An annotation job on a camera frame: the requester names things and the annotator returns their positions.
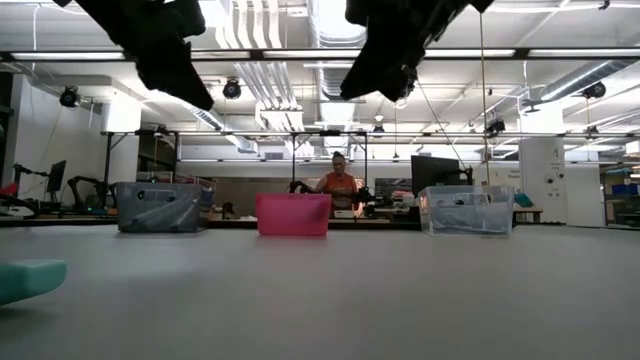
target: pink plastic bin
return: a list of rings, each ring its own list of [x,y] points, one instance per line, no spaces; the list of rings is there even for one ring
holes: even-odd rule
[[[271,236],[326,236],[331,195],[258,194],[258,232]]]

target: orange shirt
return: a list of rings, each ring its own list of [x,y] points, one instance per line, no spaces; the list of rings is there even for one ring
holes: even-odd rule
[[[353,176],[336,173],[327,175],[327,183],[322,188],[322,192],[331,194],[332,210],[352,210],[352,194],[357,191]]]

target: gray table surface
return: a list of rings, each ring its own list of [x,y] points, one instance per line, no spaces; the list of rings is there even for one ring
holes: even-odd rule
[[[69,276],[0,308],[3,360],[640,358],[638,232],[0,229],[26,258]]]

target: teal foam block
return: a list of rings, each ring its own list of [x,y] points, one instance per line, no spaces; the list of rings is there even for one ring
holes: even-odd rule
[[[0,263],[0,306],[46,294],[66,277],[67,263],[62,260]]]

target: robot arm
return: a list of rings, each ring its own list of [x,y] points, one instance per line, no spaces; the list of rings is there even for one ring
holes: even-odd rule
[[[85,209],[85,203],[84,201],[82,201],[82,197],[80,196],[80,193],[78,192],[78,183],[81,181],[85,181],[88,182],[90,184],[93,184],[93,186],[96,189],[96,193],[98,194],[98,198],[100,199],[100,203],[98,204],[98,206],[96,206],[97,208],[104,208],[107,204],[107,192],[109,187],[106,186],[106,184],[103,181],[99,181],[96,179],[92,179],[92,178],[88,178],[85,176],[76,176],[73,177],[71,179],[69,179],[69,181],[67,181],[67,185],[69,186],[69,188],[71,189],[71,192],[73,193],[73,199],[74,199],[74,209],[77,211],[84,211]]]
[[[347,21],[367,27],[367,42],[342,83],[342,97],[380,91],[391,101],[409,96],[425,47],[472,5],[484,12],[493,0],[347,0]]]
[[[64,7],[70,0],[55,0]],[[213,99],[191,64],[185,37],[205,32],[197,0],[76,0],[136,63],[140,80],[192,105],[210,110]]]

